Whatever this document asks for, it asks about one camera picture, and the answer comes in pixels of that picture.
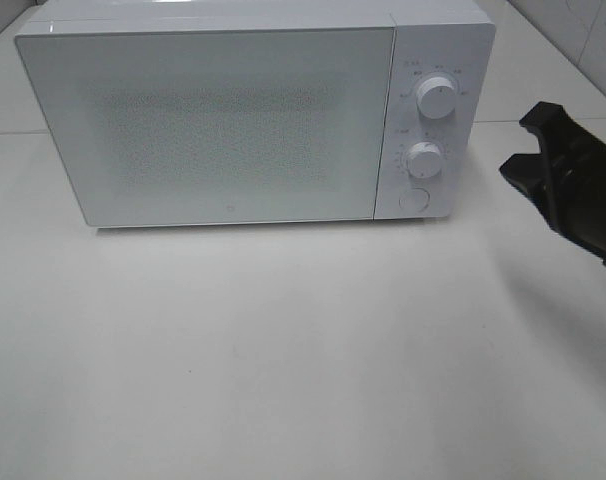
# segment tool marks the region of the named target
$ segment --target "round button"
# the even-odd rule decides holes
[[[399,205],[406,212],[419,213],[430,203],[430,194],[422,188],[407,188],[401,193]]]
[[[449,78],[438,75],[421,83],[416,97],[419,110],[427,118],[447,117],[456,107],[456,86]]]
[[[441,171],[443,154],[437,145],[431,142],[421,142],[406,152],[405,162],[413,177],[430,178]]]

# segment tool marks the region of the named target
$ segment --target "white table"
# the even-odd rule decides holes
[[[606,269],[500,178],[536,148],[477,124],[445,221],[97,233],[0,135],[0,478],[606,479]]]
[[[606,98],[505,0],[479,0],[497,24],[477,121],[519,120],[539,100],[576,118],[606,118]],[[0,133],[45,131],[13,44],[28,9],[0,35]]]

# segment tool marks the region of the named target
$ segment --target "timer knob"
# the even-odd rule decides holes
[[[416,91],[419,110],[427,118],[447,117],[456,107],[456,85],[444,75],[428,78]]]
[[[421,142],[405,153],[407,169],[415,178],[430,178],[441,171],[443,154],[441,149],[431,142]]]

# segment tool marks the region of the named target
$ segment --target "black object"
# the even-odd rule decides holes
[[[501,174],[552,230],[606,265],[606,144],[553,103],[539,102],[519,123],[536,135],[541,153],[512,155]]]

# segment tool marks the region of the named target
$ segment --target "white microwave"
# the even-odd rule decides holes
[[[450,213],[472,0],[49,0],[16,45],[88,225]]]

